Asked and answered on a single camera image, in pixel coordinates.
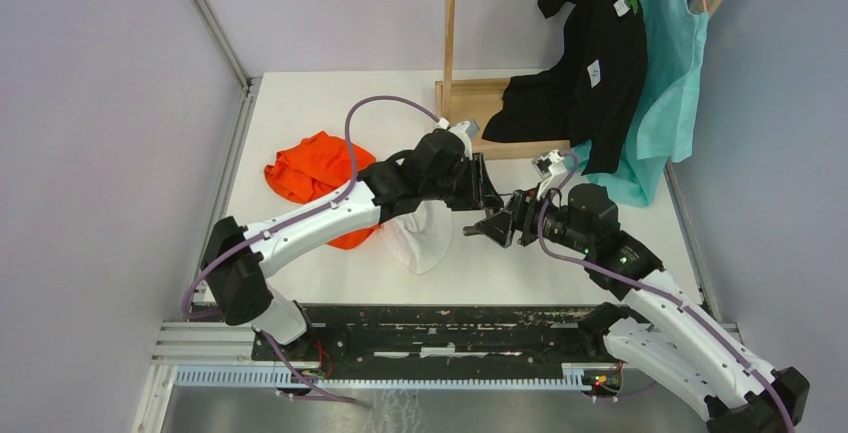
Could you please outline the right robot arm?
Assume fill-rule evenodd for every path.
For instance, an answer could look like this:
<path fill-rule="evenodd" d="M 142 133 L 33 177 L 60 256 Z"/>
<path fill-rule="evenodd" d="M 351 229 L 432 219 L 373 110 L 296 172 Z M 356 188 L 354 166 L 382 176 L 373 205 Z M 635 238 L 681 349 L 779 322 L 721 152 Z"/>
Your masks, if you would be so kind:
<path fill-rule="evenodd" d="M 711 432 L 793 432 L 810 383 L 794 367 L 777 369 L 731 336 L 664 269 L 662 261 L 624 231 L 605 188 L 573 187 L 564 205 L 550 193 L 517 190 L 503 209 L 464 228 L 502 247 L 538 241 L 577 252 L 593 282 L 611 293 L 580 321 L 580 353 L 609 355 L 674 393 Z"/>

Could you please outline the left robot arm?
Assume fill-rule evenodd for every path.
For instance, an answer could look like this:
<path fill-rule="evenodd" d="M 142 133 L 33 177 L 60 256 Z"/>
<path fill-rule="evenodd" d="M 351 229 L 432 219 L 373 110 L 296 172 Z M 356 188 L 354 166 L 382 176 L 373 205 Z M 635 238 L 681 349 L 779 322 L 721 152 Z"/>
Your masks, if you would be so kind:
<path fill-rule="evenodd" d="M 453 212 L 503 206 L 485 167 L 460 134 L 436 130 L 418 144 L 354 174 L 336 190 L 289 213 L 240 225 L 234 217 L 212 227 L 201 260 L 205 281 L 228 326 L 249 325 L 270 334 L 294 360 L 315 344 L 299 305 L 268 285 L 268 278 L 327 242 L 415 212 L 440 201 Z"/>

